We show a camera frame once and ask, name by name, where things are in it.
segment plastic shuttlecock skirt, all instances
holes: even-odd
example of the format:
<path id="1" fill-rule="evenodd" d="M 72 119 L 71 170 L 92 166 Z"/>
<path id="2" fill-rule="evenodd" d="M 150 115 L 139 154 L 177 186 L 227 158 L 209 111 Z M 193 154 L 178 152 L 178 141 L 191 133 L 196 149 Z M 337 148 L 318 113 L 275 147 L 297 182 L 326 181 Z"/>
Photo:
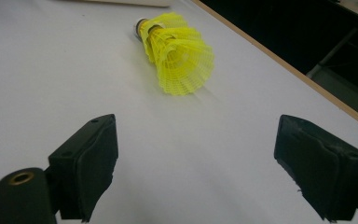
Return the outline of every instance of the plastic shuttlecock skirt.
<path id="1" fill-rule="evenodd" d="M 137 23 L 145 53 L 158 71 L 158 84 L 167 93 L 185 95 L 202 87 L 213 70 L 213 51 L 182 16 L 163 14 Z"/>

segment white table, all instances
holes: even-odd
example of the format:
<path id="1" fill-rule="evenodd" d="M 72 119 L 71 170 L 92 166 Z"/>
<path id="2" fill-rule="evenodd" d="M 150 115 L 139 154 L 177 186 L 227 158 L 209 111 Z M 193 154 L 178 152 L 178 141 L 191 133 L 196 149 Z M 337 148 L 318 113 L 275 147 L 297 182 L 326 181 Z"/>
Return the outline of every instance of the white table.
<path id="1" fill-rule="evenodd" d="M 188 96 L 162 92 L 132 34 L 138 18 L 172 10 L 215 53 L 212 77 Z M 279 117 L 358 147 L 357 120 L 190 0 L 0 1 L 0 178 L 47 168 L 68 137 L 109 113 L 119 158 L 91 223 L 323 223 L 273 158 Z"/>

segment black plastic part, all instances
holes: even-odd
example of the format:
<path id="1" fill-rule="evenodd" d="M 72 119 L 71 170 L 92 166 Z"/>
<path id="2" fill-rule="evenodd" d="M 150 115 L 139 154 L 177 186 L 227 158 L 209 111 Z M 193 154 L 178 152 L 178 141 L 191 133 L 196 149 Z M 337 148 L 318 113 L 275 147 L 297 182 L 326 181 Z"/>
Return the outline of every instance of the black plastic part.
<path id="1" fill-rule="evenodd" d="M 351 220 L 358 205 L 358 149 L 315 124 L 282 115 L 274 157 L 322 219 Z"/>
<path id="2" fill-rule="evenodd" d="M 53 206 L 62 219 L 90 221 L 96 203 L 112 182 L 117 157 L 114 115 L 89 121 L 48 157 L 49 182 L 59 184 Z"/>
<path id="3" fill-rule="evenodd" d="M 43 170 L 19 170 L 0 181 L 0 224 L 11 223 L 56 223 Z"/>

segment yellow shuttlecock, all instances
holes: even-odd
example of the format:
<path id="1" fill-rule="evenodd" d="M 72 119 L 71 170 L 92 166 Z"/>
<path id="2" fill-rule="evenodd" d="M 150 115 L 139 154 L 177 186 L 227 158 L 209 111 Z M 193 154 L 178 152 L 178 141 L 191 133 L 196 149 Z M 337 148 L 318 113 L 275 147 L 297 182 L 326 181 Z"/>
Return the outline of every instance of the yellow shuttlecock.
<path id="1" fill-rule="evenodd" d="M 202 87 L 213 70 L 213 51 L 200 33 L 176 13 L 140 19 L 135 33 L 156 65 L 158 84 L 167 93 L 185 95 Z"/>

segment shuttlecock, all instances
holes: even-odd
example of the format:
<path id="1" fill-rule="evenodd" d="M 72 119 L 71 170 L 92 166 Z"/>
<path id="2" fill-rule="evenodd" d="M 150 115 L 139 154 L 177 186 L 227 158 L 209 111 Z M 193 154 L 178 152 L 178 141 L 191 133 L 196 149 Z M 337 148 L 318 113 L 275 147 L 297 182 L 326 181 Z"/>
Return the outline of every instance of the shuttlecock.
<path id="1" fill-rule="evenodd" d="M 213 70 L 213 51 L 200 33 L 172 12 L 140 19 L 135 33 L 158 71 L 158 84 L 167 93 L 185 95 L 202 87 Z"/>

